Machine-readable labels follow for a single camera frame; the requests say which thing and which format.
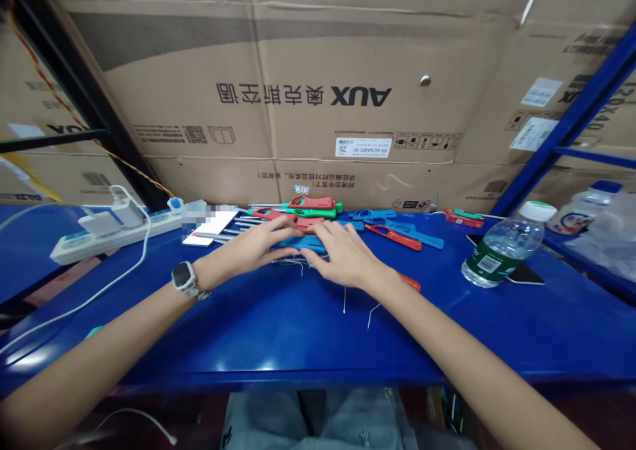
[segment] black phone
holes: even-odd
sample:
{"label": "black phone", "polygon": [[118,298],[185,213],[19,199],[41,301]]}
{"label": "black phone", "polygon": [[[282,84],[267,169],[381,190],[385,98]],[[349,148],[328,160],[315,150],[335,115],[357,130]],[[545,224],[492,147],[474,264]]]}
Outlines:
{"label": "black phone", "polygon": [[[466,235],[466,238],[475,246],[484,238],[483,235]],[[506,276],[506,279],[515,284],[534,284],[535,286],[543,286],[545,281],[537,273],[532,271],[530,267],[522,262],[512,273]]]}

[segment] person's left hand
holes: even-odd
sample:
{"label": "person's left hand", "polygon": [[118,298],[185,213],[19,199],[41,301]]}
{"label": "person's left hand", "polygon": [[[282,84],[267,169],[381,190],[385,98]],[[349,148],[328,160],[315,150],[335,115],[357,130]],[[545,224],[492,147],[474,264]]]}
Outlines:
{"label": "person's left hand", "polygon": [[251,227],[192,264],[197,285],[201,291],[212,290],[234,276],[254,271],[274,260],[300,254],[295,248],[270,248],[287,238],[301,236],[303,233],[287,217]]}

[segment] plastic water bottle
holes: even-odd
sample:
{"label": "plastic water bottle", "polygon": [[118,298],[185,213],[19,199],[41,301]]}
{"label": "plastic water bottle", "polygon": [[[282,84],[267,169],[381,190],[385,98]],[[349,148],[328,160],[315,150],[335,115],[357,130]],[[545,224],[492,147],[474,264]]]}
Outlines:
{"label": "plastic water bottle", "polygon": [[577,235],[605,210],[623,186],[608,180],[599,180],[572,197],[572,201],[561,207],[547,223],[548,229],[562,235]]}
{"label": "plastic water bottle", "polygon": [[464,277],[482,288],[497,286],[539,248],[545,232],[543,224],[556,212],[556,208],[540,201],[526,201],[518,214],[486,233],[462,264]]}

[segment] bottle cap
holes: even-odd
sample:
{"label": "bottle cap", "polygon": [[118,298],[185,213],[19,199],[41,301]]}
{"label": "bottle cap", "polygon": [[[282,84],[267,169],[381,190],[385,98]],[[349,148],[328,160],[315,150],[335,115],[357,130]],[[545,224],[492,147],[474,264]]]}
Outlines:
{"label": "bottle cap", "polygon": [[534,221],[548,221],[557,213],[557,209],[540,201],[526,201],[519,210],[519,214]]}
{"label": "bottle cap", "polygon": [[604,193],[618,193],[623,186],[620,183],[611,182],[609,180],[599,180],[590,188]]}

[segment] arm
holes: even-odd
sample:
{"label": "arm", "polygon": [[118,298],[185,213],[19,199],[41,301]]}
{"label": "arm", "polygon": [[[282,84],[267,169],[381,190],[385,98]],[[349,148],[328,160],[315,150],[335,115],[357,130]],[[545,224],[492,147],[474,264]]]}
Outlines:
{"label": "arm", "polygon": [[325,222],[314,229],[330,262],[307,249],[301,250],[303,256],[325,278],[377,299],[428,352],[506,449],[598,450],[514,370],[381,263],[351,225]]}
{"label": "arm", "polygon": [[[301,235],[286,218],[253,227],[193,263],[200,290],[297,253],[270,247]],[[108,323],[30,379],[0,404],[0,426],[12,448],[51,448],[117,385],[197,300],[170,282]]]}

